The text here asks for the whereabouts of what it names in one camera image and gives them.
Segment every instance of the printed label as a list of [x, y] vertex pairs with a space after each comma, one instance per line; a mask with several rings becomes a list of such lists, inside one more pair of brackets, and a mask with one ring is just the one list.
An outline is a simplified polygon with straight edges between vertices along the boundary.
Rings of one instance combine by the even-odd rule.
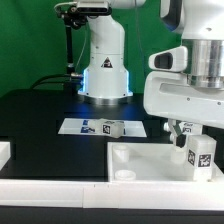
[[102, 68], [113, 68], [110, 59], [107, 57], [101, 66]]

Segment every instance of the cable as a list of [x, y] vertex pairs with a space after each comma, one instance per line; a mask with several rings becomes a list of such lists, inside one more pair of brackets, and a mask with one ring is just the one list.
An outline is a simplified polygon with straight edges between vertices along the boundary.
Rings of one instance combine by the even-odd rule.
[[136, 25], [136, 33], [137, 33], [140, 57], [141, 57], [141, 61], [142, 61], [142, 69], [144, 72], [144, 77], [146, 78], [144, 52], [143, 52], [143, 48], [142, 48], [141, 35], [140, 35], [140, 30], [139, 30], [139, 14], [138, 14], [137, 0], [135, 0], [135, 21], [136, 21], [135, 25]]
[[47, 80], [47, 79], [54, 79], [54, 78], [67, 78], [69, 77], [70, 78], [70, 75], [67, 75], [67, 74], [56, 74], [56, 75], [49, 75], [49, 76], [45, 76], [45, 77], [42, 77], [40, 79], [38, 79], [31, 87], [30, 89], [34, 89], [36, 86], [38, 86], [40, 83], [43, 83], [44, 80]]
[[85, 47], [86, 47], [86, 42], [87, 42], [87, 26], [85, 25], [85, 40], [84, 40], [84, 43], [83, 43], [83, 47], [82, 47], [82, 51], [80, 53], [79, 59], [78, 59], [77, 64], [75, 66], [75, 71], [77, 70], [77, 67], [79, 66], [79, 63], [80, 63], [81, 58], [83, 56], [83, 52], [84, 52]]

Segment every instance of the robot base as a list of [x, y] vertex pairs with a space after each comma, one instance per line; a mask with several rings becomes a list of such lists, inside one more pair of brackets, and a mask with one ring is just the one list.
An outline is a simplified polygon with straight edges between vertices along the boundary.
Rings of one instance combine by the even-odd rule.
[[105, 98], [94, 98], [90, 96], [85, 95], [79, 95], [79, 99], [96, 105], [118, 105], [118, 104], [124, 104], [124, 103], [130, 103], [132, 101], [132, 96], [126, 96], [122, 98], [111, 98], [111, 99], [105, 99]]

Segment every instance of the white plastic panel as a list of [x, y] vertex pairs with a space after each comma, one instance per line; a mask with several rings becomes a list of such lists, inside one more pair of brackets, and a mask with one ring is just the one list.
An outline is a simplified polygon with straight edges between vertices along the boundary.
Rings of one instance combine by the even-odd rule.
[[0, 170], [7, 163], [10, 156], [11, 156], [10, 143], [9, 142], [0, 142]]

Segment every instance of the white container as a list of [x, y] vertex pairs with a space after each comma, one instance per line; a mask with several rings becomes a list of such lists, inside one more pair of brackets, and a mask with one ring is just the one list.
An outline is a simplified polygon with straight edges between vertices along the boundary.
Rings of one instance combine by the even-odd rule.
[[187, 142], [186, 171], [194, 181], [210, 181], [213, 176], [216, 141], [207, 135], [191, 135]]

